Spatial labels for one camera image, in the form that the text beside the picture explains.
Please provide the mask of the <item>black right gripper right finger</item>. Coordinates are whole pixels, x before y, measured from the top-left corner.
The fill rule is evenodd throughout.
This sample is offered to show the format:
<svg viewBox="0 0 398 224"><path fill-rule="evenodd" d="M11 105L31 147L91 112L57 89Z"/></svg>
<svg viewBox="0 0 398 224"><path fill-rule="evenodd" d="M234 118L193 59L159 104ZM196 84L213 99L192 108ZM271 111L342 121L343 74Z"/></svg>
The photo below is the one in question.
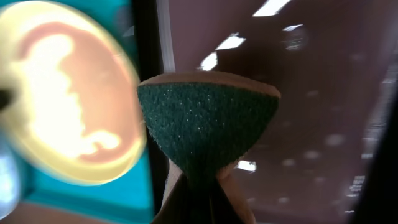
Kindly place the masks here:
<svg viewBox="0 0 398 224"><path fill-rule="evenodd" d="M234 211L219 183L214 183L209 195L212 224L243 224L242 219Z"/></svg>

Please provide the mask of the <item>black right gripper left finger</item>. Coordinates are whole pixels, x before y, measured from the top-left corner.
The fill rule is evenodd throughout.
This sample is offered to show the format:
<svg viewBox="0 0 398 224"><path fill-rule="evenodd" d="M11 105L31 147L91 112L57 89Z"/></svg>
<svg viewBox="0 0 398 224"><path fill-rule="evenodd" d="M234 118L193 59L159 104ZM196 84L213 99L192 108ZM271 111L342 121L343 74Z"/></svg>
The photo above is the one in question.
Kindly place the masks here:
<svg viewBox="0 0 398 224"><path fill-rule="evenodd" d="M151 224L210 224L209 195L190 188L182 175Z"/></svg>

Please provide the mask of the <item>green scrubbing sponge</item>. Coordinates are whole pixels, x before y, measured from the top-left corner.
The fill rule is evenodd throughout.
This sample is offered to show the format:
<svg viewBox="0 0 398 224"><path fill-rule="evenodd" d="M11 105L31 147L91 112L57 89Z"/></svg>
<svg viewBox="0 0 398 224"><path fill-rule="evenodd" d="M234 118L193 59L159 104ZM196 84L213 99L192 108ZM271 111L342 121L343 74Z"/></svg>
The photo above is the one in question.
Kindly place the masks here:
<svg viewBox="0 0 398 224"><path fill-rule="evenodd" d="M239 218L254 223L231 171L275 115L277 88L225 72L165 73L142 82L137 96L149 134L170 162L163 204L184 175L191 189L208 195L219 183Z"/></svg>

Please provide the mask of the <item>yellow plate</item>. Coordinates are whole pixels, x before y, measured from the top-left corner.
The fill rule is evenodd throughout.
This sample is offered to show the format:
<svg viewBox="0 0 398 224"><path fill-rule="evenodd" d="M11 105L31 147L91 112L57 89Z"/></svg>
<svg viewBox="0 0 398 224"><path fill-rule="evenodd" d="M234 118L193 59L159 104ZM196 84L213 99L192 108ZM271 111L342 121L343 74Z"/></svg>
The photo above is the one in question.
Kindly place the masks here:
<svg viewBox="0 0 398 224"><path fill-rule="evenodd" d="M1 127L42 172L101 185L139 160L146 132L136 68L90 16L52 1L1 8L1 87L12 102Z"/></svg>

